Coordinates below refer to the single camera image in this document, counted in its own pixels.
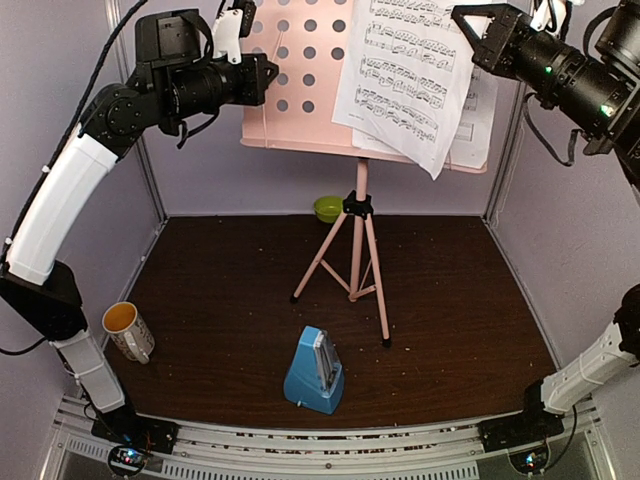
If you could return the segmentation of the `pink music stand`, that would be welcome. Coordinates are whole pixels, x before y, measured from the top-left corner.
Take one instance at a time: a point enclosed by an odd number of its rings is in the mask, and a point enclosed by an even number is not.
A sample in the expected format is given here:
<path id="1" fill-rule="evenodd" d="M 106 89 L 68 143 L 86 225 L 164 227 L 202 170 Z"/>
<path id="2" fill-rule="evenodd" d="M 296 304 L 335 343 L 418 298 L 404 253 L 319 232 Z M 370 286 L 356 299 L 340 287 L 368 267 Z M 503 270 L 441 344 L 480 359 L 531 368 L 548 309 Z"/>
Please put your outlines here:
<path id="1" fill-rule="evenodd" d="M 246 146 L 352 156 L 355 189 L 343 200 L 340 220 L 352 219 L 351 276 L 342 281 L 351 301 L 383 291 L 367 191 L 369 163 L 376 159 L 352 145 L 353 128 L 333 122 L 348 24 L 357 1 L 263 1 L 246 46 L 270 54 L 280 73 L 266 104 L 247 110 Z"/>

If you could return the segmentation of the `sheet music page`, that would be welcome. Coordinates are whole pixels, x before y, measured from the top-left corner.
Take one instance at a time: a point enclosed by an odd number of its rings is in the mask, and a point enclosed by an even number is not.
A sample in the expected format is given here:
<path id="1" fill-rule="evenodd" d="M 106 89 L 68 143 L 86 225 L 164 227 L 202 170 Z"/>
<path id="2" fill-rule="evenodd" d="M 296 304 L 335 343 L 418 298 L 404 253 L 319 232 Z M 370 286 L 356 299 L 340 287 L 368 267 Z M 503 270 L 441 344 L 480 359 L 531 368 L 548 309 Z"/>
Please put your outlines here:
<path id="1" fill-rule="evenodd" d="M 332 120 L 437 178 L 482 171 L 497 84 L 471 61 L 452 1 L 357 1 Z"/>
<path id="2" fill-rule="evenodd" d="M 353 128 L 352 145 L 374 158 L 443 170 L 486 170 L 497 83 L 477 69 L 447 82 L 366 58 L 340 77 L 333 120 Z"/>

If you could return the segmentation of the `blue metronome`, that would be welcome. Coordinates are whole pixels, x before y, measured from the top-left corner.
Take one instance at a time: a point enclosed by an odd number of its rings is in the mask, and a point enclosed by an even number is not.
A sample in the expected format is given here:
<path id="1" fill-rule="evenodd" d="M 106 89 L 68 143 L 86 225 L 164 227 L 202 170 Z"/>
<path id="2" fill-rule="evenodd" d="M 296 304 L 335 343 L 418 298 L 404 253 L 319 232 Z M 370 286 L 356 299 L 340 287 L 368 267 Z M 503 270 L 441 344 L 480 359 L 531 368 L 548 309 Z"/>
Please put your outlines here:
<path id="1" fill-rule="evenodd" d="M 332 415 L 344 393 L 343 365 L 329 333 L 306 326 L 284 380 L 285 398 L 298 407 Z"/>

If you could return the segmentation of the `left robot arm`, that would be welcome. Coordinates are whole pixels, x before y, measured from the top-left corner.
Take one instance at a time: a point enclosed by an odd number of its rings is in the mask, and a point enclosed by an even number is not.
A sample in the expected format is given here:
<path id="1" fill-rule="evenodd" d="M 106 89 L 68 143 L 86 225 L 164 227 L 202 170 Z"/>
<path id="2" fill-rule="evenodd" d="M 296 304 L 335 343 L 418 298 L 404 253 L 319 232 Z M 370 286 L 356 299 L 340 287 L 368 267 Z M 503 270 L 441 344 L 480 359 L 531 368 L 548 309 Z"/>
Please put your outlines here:
<path id="1" fill-rule="evenodd" d="M 214 121 L 226 104 L 260 106 L 279 69 L 263 53 L 243 53 L 256 4 L 223 3 L 213 23 L 195 9 L 140 16 L 136 64 L 123 83 L 89 85 L 1 253 L 2 299 L 66 361 L 106 429 L 123 444 L 145 424 L 90 334 L 72 270 L 57 259 L 93 191 L 134 146 L 158 127 L 186 141 L 186 121 Z"/>

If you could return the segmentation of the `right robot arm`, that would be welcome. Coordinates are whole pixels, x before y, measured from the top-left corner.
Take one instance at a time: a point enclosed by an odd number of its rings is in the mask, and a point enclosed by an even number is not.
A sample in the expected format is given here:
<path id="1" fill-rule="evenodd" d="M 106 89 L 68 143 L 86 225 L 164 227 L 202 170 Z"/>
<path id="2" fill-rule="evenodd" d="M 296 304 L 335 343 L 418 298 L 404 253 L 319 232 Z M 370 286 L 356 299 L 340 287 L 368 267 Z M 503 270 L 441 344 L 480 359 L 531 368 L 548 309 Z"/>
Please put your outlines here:
<path id="1" fill-rule="evenodd" d="M 451 12 L 485 72 L 527 85 L 548 110 L 558 108 L 576 124 L 587 156 L 614 153 L 633 188 L 639 186 L 639 4 L 621 1 L 594 18 L 585 31 L 603 29 L 595 48 L 576 49 L 559 36 L 559 8 L 540 21 L 502 4 L 458 5 Z M 605 333 L 576 360 L 525 391 L 522 412 L 513 415 L 519 440 L 535 440 L 583 397 L 639 362 L 639 289 L 632 287 Z"/>

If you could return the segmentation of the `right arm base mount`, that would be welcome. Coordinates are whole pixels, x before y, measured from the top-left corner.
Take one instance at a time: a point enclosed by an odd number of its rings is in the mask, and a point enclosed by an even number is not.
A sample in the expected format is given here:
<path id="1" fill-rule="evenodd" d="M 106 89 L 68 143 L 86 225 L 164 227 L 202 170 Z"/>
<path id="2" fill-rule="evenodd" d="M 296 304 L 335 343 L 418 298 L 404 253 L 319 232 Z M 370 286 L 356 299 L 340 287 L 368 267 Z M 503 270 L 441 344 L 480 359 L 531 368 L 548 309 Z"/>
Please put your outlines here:
<path id="1" fill-rule="evenodd" d="M 564 432 L 561 418 L 526 417 L 516 414 L 484 420 L 478 424 L 478 432 L 486 453 L 535 443 Z"/>

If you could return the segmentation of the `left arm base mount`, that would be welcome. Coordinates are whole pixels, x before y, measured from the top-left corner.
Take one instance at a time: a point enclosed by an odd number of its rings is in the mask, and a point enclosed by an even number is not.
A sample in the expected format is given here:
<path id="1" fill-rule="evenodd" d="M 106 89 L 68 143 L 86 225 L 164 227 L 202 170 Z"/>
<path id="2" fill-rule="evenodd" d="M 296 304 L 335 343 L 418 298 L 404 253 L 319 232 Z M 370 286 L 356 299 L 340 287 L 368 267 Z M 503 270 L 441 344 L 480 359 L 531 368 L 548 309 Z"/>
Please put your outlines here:
<path id="1" fill-rule="evenodd" d="M 140 426 L 122 435 L 111 432 L 99 420 L 95 420 L 91 434 L 112 443 L 133 446 L 152 453 L 171 454 L 176 443 L 179 426 L 175 422 L 143 418 Z"/>

